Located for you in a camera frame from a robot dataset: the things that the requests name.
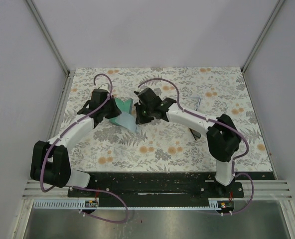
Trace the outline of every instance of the white wall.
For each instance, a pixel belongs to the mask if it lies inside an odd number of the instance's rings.
[[[295,0],[285,3],[246,78],[276,171],[295,202]]]
[[[23,0],[0,0],[0,239],[44,139],[64,75]]]
[[[68,67],[242,66],[277,0],[35,0]]]

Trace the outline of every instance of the leaf pattern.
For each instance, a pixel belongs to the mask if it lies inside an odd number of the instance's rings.
[[[61,131],[75,118],[94,88],[93,77],[108,74],[113,81],[113,94],[122,100],[138,101],[134,90],[150,78],[173,81],[180,90],[181,104],[195,109],[201,96],[199,111],[214,117],[228,114],[236,128],[250,144],[247,156],[236,161],[238,171],[270,171],[271,164],[258,127],[244,79],[239,67],[154,67],[154,68],[78,68],[75,72]],[[106,83],[99,77],[97,85]],[[151,81],[150,87],[164,99],[176,99],[176,90],[167,82]],[[245,151],[240,144],[236,155]],[[138,125],[138,133],[103,120],[70,152],[71,167],[85,171],[215,171],[216,162],[208,151],[207,140],[194,140],[183,125],[155,119]]]

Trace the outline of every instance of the floor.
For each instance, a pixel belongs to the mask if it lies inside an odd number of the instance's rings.
[[[244,202],[236,202],[242,207]],[[123,211],[94,213],[121,220]],[[33,209],[24,239],[289,239],[276,201],[254,201],[245,212],[221,217],[201,211],[130,212],[126,224],[117,225],[82,217],[77,210]]]
[[[162,77],[177,84],[181,103],[214,117],[228,114],[250,144],[247,156],[236,161],[236,171],[272,171],[252,103],[239,67],[179,68],[79,68],[76,70],[61,128],[67,127],[90,99],[93,78],[108,74],[113,95],[137,102],[133,93],[145,79]],[[104,77],[97,84],[106,83]],[[176,99],[174,87],[166,82],[147,84],[162,99]],[[245,151],[244,143],[236,154]],[[195,140],[185,126],[154,120],[139,126],[137,133],[104,120],[84,137],[69,155],[71,167],[84,171],[216,171],[214,158],[204,137]]]

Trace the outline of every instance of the robotic arm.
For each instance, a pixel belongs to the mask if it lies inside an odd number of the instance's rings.
[[[115,99],[110,97],[106,104],[97,112],[90,115],[88,118],[78,122],[78,119],[92,112],[99,105],[101,105],[108,96],[107,89],[94,89],[91,99],[88,100],[81,110],[77,113],[74,121],[77,122],[63,137],[60,134],[51,138],[49,141],[38,141],[32,154],[32,164],[30,170],[30,177],[34,180],[40,181],[41,167],[45,158],[46,152],[50,145],[56,139],[61,138],[55,147],[50,152],[49,158],[53,158],[52,162],[47,161],[44,171],[44,182],[59,188],[64,186],[76,186],[85,188],[88,186],[90,175],[85,172],[71,170],[69,152],[75,145],[90,131],[92,131],[103,118],[111,119],[121,114],[121,111],[116,105]]]
[[[135,93],[140,100],[135,104],[136,124],[148,123],[156,118],[179,123],[201,133],[207,138],[209,151],[216,159],[216,181],[224,186],[232,182],[234,178],[232,155],[239,149],[241,142],[241,138],[237,134],[217,123],[201,120],[197,116],[183,112],[176,100],[165,98],[162,101],[150,88]],[[203,115],[197,111],[190,111],[207,119],[215,119],[215,117]],[[216,119],[236,129],[228,115],[223,114]]]

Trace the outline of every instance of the floral tablecloth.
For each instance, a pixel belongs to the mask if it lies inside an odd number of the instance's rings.
[[[239,67],[164,67],[164,68],[79,68],[75,72],[61,129],[67,127],[79,109],[90,99],[93,78],[108,74],[113,94],[121,100],[138,101],[133,93],[140,82],[155,77],[173,81],[179,88],[181,104],[212,116],[228,114],[250,144],[249,154],[236,161],[237,171],[271,171],[257,119]],[[106,83],[98,78],[98,85]],[[147,85],[162,99],[176,99],[176,91],[167,82]],[[244,143],[236,154],[245,151]],[[215,159],[208,151],[205,137],[195,140],[185,126],[154,120],[139,125],[138,132],[104,120],[87,134],[70,153],[71,167],[85,171],[215,171]]]

